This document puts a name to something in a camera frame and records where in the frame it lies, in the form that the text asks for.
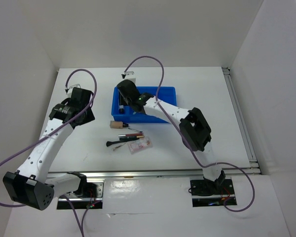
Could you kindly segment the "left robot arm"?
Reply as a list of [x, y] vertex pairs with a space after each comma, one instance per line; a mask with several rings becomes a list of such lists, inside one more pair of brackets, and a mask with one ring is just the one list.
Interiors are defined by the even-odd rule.
[[41, 143], [35, 145], [28, 158], [15, 172], [7, 172], [3, 184], [12, 201], [45, 210], [55, 197], [87, 193], [85, 175], [70, 171], [58, 178], [47, 179], [50, 167], [65, 140], [77, 126], [95, 119], [90, 108], [90, 90], [74, 87], [69, 98], [55, 105], [49, 115]]

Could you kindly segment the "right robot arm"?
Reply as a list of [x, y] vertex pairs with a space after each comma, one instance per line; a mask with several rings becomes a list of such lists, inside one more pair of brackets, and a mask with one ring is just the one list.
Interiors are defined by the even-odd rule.
[[150, 93], [140, 93], [136, 85], [128, 79], [116, 87], [134, 112], [154, 116], [175, 127], [183, 144], [193, 152], [196, 162], [202, 167], [205, 190], [208, 194], [220, 192], [225, 173], [215, 159], [211, 145], [211, 128], [202, 112], [196, 107], [191, 110], [183, 109], [159, 100]]

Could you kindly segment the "black makeup brush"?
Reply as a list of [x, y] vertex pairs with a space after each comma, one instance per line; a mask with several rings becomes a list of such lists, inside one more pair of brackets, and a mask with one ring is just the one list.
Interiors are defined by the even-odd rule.
[[136, 140], [139, 140], [139, 138], [138, 137], [122, 138], [118, 141], [107, 141], [106, 146], [109, 147], [114, 144], [125, 143], [125, 142], [136, 141]]

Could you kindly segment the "clear tube black cap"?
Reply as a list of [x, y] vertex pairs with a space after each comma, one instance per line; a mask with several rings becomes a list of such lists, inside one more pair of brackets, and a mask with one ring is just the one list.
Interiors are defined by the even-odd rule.
[[119, 114], [121, 114], [121, 115], [125, 114], [124, 106], [123, 105], [120, 105], [118, 111], [119, 111]]

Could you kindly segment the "clear packet with print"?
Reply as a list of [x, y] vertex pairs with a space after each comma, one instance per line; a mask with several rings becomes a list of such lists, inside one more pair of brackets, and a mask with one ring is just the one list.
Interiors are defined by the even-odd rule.
[[130, 153], [133, 155], [148, 148], [152, 148], [152, 142], [149, 137], [144, 137], [136, 141], [129, 142], [128, 148]]

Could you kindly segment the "aluminium rail front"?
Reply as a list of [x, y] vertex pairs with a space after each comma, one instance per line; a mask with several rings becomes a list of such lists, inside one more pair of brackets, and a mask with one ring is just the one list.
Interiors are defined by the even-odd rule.
[[[244, 169], [247, 174], [259, 175], [261, 171], [257, 167]], [[225, 169], [226, 176], [242, 175], [238, 169]], [[190, 170], [155, 170], [155, 171], [121, 171], [121, 172], [81, 172], [88, 178], [142, 178], [142, 177], [181, 177], [181, 176], [203, 176], [201, 169]], [[47, 178], [56, 178], [65, 175], [64, 172], [49, 173]]]

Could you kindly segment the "aluminium rail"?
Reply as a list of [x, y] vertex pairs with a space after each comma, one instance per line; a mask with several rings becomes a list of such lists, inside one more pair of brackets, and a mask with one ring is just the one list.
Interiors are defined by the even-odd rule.
[[[259, 175], [261, 171], [257, 167], [244, 169], [247, 174]], [[225, 169], [226, 176], [242, 175], [238, 169]], [[142, 178], [142, 177], [181, 177], [181, 176], [203, 176], [201, 169], [190, 170], [155, 170], [155, 171], [121, 171], [121, 172], [81, 172], [88, 178]], [[47, 178], [56, 178], [65, 175], [64, 172], [49, 173]]]
[[244, 116], [242, 114], [241, 111], [241, 107], [239, 104], [239, 100], [237, 98], [237, 94], [235, 91], [235, 87], [233, 85], [232, 82], [232, 78], [231, 78], [231, 74], [230, 74], [230, 69], [229, 68], [223, 68], [222, 67], [222, 73], [226, 82], [226, 86], [231, 98], [231, 102], [235, 111], [235, 115], [237, 118], [237, 122], [240, 128], [240, 132], [241, 132], [241, 136], [242, 136], [242, 140], [244, 142], [244, 146], [245, 146], [245, 150], [248, 156], [248, 160], [250, 163], [250, 168], [251, 170], [257, 170], [257, 172], [251, 172], [252, 174], [256, 173], [256, 174], [261, 174], [261, 170], [260, 170], [260, 166], [258, 163], [258, 160], [256, 158], [256, 154], [253, 148], [253, 144], [251, 142], [250, 136], [249, 136], [249, 132], [244, 120]]

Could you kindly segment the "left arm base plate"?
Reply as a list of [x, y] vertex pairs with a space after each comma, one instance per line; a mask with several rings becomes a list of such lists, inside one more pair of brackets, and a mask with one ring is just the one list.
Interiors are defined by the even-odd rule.
[[64, 196], [71, 201], [73, 207], [77, 210], [102, 209], [104, 184], [104, 180], [88, 182], [88, 186], [81, 196], [77, 196], [73, 192], [65, 193]]

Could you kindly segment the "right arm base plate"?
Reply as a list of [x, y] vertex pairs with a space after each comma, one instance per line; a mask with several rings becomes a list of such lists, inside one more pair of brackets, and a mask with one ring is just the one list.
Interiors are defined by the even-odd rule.
[[190, 180], [190, 188], [193, 207], [214, 207], [223, 206], [226, 201], [227, 206], [237, 205], [233, 182], [225, 179], [218, 189], [210, 188], [204, 179]]

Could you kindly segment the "aluminium rail right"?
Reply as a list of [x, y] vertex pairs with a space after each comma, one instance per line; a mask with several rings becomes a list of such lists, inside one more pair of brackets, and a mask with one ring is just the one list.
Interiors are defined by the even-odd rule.
[[244, 146], [245, 146], [245, 150], [248, 156], [248, 160], [250, 163], [250, 168], [251, 170], [257, 170], [257, 172], [251, 172], [252, 174], [256, 173], [256, 174], [261, 174], [261, 170], [260, 170], [260, 166], [258, 163], [258, 160], [256, 158], [256, 154], [253, 148], [253, 144], [251, 142], [250, 136], [249, 136], [249, 132], [244, 120], [244, 116], [242, 114], [241, 111], [241, 107], [239, 104], [239, 100], [237, 98], [237, 94], [235, 91], [235, 87], [233, 85], [232, 82], [232, 78], [231, 78], [231, 74], [230, 74], [230, 69], [229, 68], [223, 68], [222, 67], [222, 73], [226, 82], [226, 86], [231, 98], [231, 102], [235, 111], [235, 115], [237, 118], [237, 122], [240, 128], [240, 132], [241, 132], [241, 136], [242, 136], [242, 140], [244, 142]]

